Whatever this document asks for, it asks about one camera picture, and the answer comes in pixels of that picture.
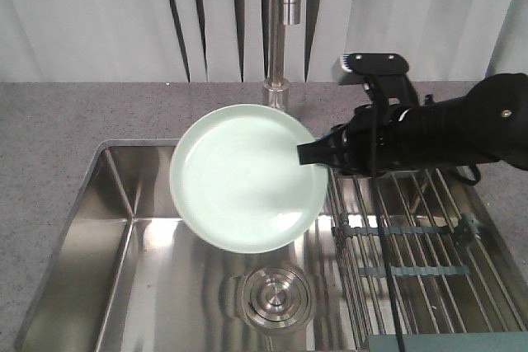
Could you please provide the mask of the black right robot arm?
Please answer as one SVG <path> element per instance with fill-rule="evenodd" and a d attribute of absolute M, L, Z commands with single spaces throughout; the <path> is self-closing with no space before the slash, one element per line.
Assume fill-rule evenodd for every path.
<path fill-rule="evenodd" d="M 365 176 L 504 161 L 527 168 L 527 76 L 501 73 L 465 96 L 423 106 L 377 103 L 297 147 L 303 165 Z"/>

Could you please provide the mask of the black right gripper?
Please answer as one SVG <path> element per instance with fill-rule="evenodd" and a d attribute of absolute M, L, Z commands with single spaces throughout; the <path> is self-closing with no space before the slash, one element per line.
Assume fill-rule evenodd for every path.
<path fill-rule="evenodd" d="M 375 106 L 358 106 L 350 120 L 333 126 L 319 141 L 298 145 L 299 163 L 363 176 L 411 170 L 402 150 L 389 141 L 390 125 L 379 120 Z"/>

